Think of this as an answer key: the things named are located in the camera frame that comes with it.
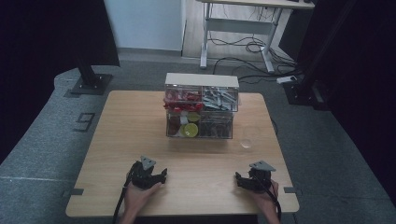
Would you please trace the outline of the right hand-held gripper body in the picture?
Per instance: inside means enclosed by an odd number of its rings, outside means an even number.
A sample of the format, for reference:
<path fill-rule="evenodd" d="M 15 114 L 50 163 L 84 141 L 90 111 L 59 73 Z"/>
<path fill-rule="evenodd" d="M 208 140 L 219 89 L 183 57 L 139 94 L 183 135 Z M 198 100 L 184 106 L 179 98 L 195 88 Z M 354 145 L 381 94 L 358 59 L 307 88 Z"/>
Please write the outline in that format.
<path fill-rule="evenodd" d="M 265 191 L 272 185 L 272 172 L 276 171 L 272 165 L 265 161 L 256 161 L 249 165 L 249 178 L 252 181 L 253 191 Z"/>

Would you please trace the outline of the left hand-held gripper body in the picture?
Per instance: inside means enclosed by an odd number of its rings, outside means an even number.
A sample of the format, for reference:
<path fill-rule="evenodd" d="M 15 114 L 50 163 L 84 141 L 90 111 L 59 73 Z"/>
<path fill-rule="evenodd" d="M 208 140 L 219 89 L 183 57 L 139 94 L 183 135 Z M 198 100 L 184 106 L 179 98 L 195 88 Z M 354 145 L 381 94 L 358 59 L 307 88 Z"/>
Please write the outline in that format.
<path fill-rule="evenodd" d="M 156 161 L 141 156 L 139 161 L 136 161 L 131 171 L 129 172 L 129 178 L 132 184 L 140 189 L 150 189 L 156 182 L 156 177 L 160 175 L 153 175 L 154 166 Z"/>

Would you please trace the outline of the clear glass cup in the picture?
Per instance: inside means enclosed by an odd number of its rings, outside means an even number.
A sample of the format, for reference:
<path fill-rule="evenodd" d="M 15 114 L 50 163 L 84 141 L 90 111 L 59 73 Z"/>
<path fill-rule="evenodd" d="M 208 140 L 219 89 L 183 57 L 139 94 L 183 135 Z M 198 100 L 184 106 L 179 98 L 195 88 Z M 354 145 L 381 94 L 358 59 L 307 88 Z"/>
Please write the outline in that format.
<path fill-rule="evenodd" d="M 240 137 L 240 145 L 243 148 L 253 147 L 260 138 L 260 128 L 256 126 L 246 126 L 243 128 L 242 136 Z"/>

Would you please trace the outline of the clear acrylic organizer box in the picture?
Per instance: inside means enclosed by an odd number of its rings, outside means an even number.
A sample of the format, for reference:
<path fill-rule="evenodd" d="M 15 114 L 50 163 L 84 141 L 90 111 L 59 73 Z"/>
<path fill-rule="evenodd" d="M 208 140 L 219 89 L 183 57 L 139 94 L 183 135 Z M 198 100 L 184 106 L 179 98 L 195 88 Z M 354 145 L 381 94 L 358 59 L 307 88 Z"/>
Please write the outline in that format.
<path fill-rule="evenodd" d="M 204 88 L 232 88 L 238 89 L 239 82 L 238 78 L 235 76 L 219 76 L 219 75 L 202 75 L 202 74 L 180 74 L 180 73 L 168 73 L 165 78 L 164 83 L 164 94 L 167 90 L 187 90 L 187 91 L 199 91 L 203 96 Z M 187 117 L 190 112 L 183 111 L 181 113 L 176 113 L 166 110 L 166 135 L 169 137 L 185 137 L 185 138 L 202 138 L 199 136 L 199 132 L 195 137 L 185 136 L 183 133 L 183 128 L 186 124 L 180 124 L 178 130 L 171 129 L 169 127 L 169 119 L 173 116 L 185 116 Z M 204 113 L 232 113 L 236 112 L 229 111 L 206 111 L 204 108 L 197 112 L 200 116 Z M 199 121 L 189 121 L 189 123 L 195 123 L 199 129 Z"/>

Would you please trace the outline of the person's right hand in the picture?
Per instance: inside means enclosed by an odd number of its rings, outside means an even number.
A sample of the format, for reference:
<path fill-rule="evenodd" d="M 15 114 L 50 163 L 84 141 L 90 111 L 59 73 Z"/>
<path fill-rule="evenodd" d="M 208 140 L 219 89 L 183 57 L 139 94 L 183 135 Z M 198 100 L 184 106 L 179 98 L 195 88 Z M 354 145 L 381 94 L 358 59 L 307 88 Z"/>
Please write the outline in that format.
<path fill-rule="evenodd" d="M 278 183 L 272 181 L 272 186 L 269 191 L 274 196 L 278 196 Z M 268 193 L 250 192 L 249 195 L 253 198 L 253 201 L 257 204 L 257 206 L 264 215 L 266 215 L 267 217 L 276 216 L 276 204 L 273 202 L 272 198 Z"/>

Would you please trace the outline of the person's left hand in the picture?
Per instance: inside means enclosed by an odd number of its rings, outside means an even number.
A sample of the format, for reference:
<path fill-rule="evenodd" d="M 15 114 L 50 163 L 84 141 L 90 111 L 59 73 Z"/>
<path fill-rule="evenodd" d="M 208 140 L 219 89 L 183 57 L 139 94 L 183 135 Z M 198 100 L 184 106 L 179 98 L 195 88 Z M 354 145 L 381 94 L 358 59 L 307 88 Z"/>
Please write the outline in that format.
<path fill-rule="evenodd" d="M 162 183 L 157 183 L 150 189 L 139 189 L 138 187 L 130 184 L 127 187 L 125 198 L 124 198 L 124 215 L 125 216 L 136 216 L 139 211 L 149 201 L 149 198 L 158 191 Z"/>

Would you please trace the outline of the pile of dark packets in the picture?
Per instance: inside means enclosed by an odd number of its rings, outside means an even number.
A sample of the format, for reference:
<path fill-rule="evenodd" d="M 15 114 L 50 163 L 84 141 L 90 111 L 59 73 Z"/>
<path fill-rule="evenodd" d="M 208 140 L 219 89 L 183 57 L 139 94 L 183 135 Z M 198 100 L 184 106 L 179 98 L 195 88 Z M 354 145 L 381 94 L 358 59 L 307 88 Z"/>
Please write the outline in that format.
<path fill-rule="evenodd" d="M 232 113 L 204 113 L 199 121 L 199 136 L 202 138 L 232 139 Z"/>

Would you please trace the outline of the pile of red packets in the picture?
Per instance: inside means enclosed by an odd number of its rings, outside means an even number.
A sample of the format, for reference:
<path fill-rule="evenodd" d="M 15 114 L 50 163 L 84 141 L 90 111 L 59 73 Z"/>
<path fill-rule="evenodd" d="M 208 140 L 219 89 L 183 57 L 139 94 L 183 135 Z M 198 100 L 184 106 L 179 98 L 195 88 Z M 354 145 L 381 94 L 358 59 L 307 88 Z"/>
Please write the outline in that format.
<path fill-rule="evenodd" d="M 166 110 L 176 113 L 199 112 L 204 108 L 202 94 L 199 91 L 167 90 L 163 101 Z"/>

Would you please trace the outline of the pile of grey packets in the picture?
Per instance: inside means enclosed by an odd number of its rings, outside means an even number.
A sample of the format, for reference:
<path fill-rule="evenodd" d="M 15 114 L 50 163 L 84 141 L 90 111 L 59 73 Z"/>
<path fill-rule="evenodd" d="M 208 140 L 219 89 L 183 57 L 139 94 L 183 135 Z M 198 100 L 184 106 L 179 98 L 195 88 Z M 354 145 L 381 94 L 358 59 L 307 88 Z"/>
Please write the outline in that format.
<path fill-rule="evenodd" d="M 239 91 L 232 88 L 204 88 L 203 104 L 206 111 L 237 112 L 239 106 Z"/>

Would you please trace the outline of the dark curtain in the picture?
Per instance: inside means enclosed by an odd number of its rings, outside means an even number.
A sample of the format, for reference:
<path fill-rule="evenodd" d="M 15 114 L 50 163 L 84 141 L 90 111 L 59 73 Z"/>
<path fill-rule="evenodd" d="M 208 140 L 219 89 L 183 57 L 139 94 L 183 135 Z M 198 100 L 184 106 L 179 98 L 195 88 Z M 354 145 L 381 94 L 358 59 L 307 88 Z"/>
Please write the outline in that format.
<path fill-rule="evenodd" d="M 321 83 L 327 108 L 396 205 L 396 0 L 357 0 Z"/>
<path fill-rule="evenodd" d="M 104 0 L 0 0 L 0 163 L 79 66 L 120 64 Z"/>

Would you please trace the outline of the white-legged desk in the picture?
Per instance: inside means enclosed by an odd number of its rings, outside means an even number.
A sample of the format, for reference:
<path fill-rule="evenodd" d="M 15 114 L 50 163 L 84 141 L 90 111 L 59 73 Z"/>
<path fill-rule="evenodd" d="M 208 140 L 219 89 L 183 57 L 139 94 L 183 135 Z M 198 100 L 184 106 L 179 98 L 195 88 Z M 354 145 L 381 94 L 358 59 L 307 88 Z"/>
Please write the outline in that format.
<path fill-rule="evenodd" d="M 275 69 L 271 62 L 269 50 L 273 42 L 276 29 L 280 20 L 282 11 L 287 9 L 311 10 L 315 4 L 311 0 L 197 0 L 204 4 L 204 35 L 201 46 L 200 68 L 207 67 L 207 41 L 210 31 L 266 35 L 267 42 L 261 48 L 261 55 L 264 60 L 266 70 L 274 73 Z M 250 6 L 250 7 L 271 7 L 275 10 L 275 17 L 271 21 L 241 21 L 231 19 L 218 19 L 210 16 L 211 7 L 214 4 Z"/>

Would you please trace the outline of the black metal frame stand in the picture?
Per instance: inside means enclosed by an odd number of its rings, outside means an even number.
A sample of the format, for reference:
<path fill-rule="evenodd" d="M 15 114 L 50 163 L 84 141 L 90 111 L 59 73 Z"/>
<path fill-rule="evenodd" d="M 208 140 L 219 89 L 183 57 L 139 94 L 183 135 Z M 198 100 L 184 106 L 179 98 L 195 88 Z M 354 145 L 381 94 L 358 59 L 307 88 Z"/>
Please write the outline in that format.
<path fill-rule="evenodd" d="M 313 9 L 294 9 L 281 37 L 280 47 L 296 62 L 304 76 L 283 84 L 291 105 L 326 110 L 326 86 L 321 83 L 326 66 L 336 54 L 336 41 L 357 0 L 307 0 Z"/>

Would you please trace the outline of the black stand with base plate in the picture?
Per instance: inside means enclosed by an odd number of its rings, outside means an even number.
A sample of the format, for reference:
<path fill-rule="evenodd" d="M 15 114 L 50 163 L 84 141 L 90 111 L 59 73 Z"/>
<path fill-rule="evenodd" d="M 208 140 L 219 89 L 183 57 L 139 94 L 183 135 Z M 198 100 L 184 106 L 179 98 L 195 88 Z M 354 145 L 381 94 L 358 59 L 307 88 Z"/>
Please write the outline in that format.
<path fill-rule="evenodd" d="M 80 78 L 71 89 L 71 94 L 103 95 L 110 83 L 110 74 L 95 74 L 92 67 L 82 59 L 76 60 Z"/>

